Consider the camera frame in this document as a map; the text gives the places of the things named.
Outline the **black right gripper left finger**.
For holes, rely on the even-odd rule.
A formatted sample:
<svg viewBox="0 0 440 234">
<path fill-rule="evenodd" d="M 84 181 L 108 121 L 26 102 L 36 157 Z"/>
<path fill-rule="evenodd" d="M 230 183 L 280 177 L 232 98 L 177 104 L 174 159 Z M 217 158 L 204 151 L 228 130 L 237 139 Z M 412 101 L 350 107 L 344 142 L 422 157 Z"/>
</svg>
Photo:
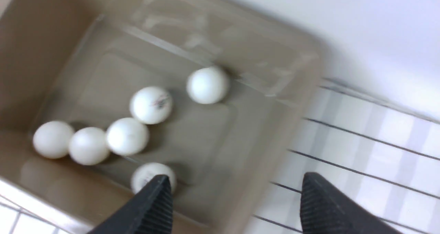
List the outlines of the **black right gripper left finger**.
<svg viewBox="0 0 440 234">
<path fill-rule="evenodd" d="M 171 234 L 173 199 L 168 176 L 154 176 L 135 196 L 90 234 Z"/>
</svg>

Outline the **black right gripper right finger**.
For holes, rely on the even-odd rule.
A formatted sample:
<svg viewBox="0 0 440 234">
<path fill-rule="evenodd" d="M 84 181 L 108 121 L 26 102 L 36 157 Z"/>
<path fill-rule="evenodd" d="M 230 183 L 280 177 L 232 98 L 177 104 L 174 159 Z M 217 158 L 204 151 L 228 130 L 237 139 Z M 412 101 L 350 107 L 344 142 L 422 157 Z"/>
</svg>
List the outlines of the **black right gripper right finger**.
<svg viewBox="0 0 440 234">
<path fill-rule="evenodd" d="M 399 234 L 316 172 L 302 180 L 300 221 L 304 234 Z"/>
</svg>

